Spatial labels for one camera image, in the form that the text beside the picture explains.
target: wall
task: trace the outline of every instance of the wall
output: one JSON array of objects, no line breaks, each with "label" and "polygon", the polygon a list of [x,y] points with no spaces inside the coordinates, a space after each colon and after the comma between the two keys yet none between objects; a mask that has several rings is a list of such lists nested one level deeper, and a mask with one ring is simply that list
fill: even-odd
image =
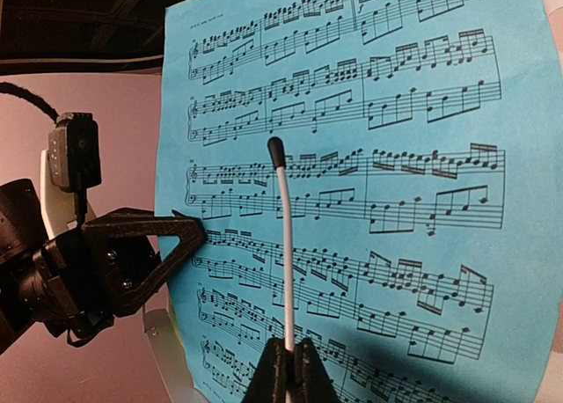
[{"label": "wall", "polygon": [[[5,77],[43,96],[59,113],[91,112],[99,124],[103,183],[96,212],[152,209],[160,114],[160,77],[44,75]],[[49,118],[25,101],[0,96],[0,184],[32,179]],[[155,305],[162,305],[162,296]],[[36,325],[0,356],[0,403],[167,402],[139,315],[116,320],[85,348],[67,346]]]}]

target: black tip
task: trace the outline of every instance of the black tip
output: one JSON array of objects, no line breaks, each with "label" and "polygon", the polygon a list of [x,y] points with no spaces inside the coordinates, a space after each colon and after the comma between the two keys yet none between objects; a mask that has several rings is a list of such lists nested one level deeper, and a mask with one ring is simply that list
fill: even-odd
[{"label": "black tip", "polygon": [[282,140],[279,137],[270,137],[270,140],[267,141],[267,148],[270,151],[274,168],[285,168],[285,151],[283,150]]}]

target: blue sheet music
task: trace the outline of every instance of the blue sheet music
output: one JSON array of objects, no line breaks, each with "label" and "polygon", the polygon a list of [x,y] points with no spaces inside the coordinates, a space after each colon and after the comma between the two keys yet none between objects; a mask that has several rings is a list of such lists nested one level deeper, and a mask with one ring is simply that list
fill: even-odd
[{"label": "blue sheet music", "polygon": [[541,0],[189,0],[165,29],[157,213],[208,231],[170,287],[209,400],[283,335],[279,136],[296,336],[341,401],[531,402],[563,283]]}]

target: black cable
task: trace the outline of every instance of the black cable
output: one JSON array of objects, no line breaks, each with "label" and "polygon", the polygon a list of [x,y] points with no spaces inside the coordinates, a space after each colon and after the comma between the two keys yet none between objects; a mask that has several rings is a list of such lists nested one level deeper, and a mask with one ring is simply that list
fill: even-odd
[{"label": "black cable", "polygon": [[38,107],[43,113],[48,115],[54,123],[56,123],[56,119],[59,117],[56,110],[51,107],[46,100],[39,95],[28,91],[26,88],[22,88],[21,86],[17,86],[16,84],[11,84],[9,82],[0,82],[0,93],[6,93],[8,95],[24,99],[30,104]]}]

